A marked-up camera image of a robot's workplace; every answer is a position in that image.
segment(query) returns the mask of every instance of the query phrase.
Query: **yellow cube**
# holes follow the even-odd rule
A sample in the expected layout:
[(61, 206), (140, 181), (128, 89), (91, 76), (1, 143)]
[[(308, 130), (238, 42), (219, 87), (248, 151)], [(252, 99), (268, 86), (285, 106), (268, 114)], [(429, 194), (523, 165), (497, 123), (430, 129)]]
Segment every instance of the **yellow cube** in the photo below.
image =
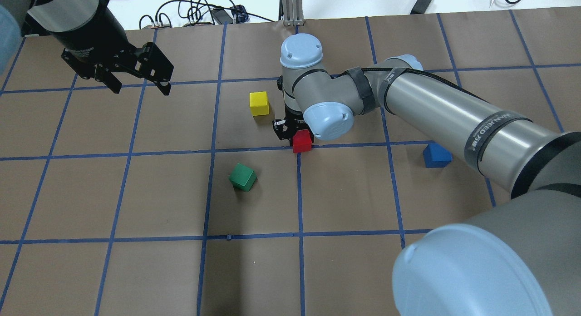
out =
[(268, 115), (268, 96), (266, 91), (251, 93), (251, 113), (254, 117), (259, 115)]

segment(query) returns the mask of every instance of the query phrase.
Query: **blue cube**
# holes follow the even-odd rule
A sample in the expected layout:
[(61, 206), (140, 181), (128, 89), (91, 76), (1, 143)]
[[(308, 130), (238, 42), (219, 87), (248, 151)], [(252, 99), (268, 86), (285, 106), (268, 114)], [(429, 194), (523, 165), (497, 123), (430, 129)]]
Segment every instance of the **blue cube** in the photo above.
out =
[(446, 167), (452, 161), (452, 153), (437, 143), (428, 144), (423, 150), (423, 162), (426, 168)]

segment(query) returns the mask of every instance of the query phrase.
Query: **white background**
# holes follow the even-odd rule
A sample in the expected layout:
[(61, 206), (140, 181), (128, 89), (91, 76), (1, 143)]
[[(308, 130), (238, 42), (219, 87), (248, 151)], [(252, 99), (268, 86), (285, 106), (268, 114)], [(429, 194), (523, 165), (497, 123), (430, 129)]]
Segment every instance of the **white background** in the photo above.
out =
[[(139, 18), (143, 14), (154, 16), (158, 7), (168, 0), (111, 1), (109, 9), (125, 30), (138, 29)], [(250, 13), (276, 20), (279, 0), (233, 0), (244, 5)], [(354, 18), (357, 16), (409, 14), (416, 0), (303, 0), (305, 19)], [(229, 6), (227, 0), (208, 0), (210, 4)], [(187, 4), (182, 4), (185, 15)], [(489, 8), (490, 0), (432, 0), (427, 13), (468, 12), (474, 10), (503, 10), (509, 7), (504, 0), (496, 0)], [(558, 6), (581, 6), (581, 0), (522, 0), (514, 9)], [(162, 9), (172, 19), (174, 26), (182, 26), (185, 20), (177, 16), (177, 3)], [(251, 17), (251, 22), (263, 22)]]

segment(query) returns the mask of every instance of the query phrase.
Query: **green cube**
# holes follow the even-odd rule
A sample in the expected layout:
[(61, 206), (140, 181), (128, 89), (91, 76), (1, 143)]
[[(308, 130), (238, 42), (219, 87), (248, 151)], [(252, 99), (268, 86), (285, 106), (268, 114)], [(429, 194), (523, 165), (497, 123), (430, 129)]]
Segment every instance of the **green cube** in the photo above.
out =
[(250, 167), (238, 163), (228, 179), (236, 188), (248, 192), (256, 181), (256, 173)]

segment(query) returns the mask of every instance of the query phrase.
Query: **cube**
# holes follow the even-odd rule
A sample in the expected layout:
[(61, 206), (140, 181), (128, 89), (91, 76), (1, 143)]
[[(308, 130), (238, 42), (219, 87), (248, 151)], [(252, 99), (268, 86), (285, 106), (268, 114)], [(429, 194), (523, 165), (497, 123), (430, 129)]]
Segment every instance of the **cube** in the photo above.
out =
[(257, 117), (260, 115), (268, 115), (270, 110), (268, 109), (268, 96), (266, 91), (260, 91), (258, 93), (251, 93), (251, 113), (253, 116)]
[(236, 188), (248, 192), (256, 181), (256, 173), (250, 167), (237, 163), (228, 179)]
[(426, 168), (442, 168), (452, 162), (452, 153), (437, 143), (428, 144), (423, 150)]
[(311, 140), (311, 132), (309, 130), (299, 130), (292, 138), (292, 151), (295, 154), (304, 153), (313, 148), (313, 140)]

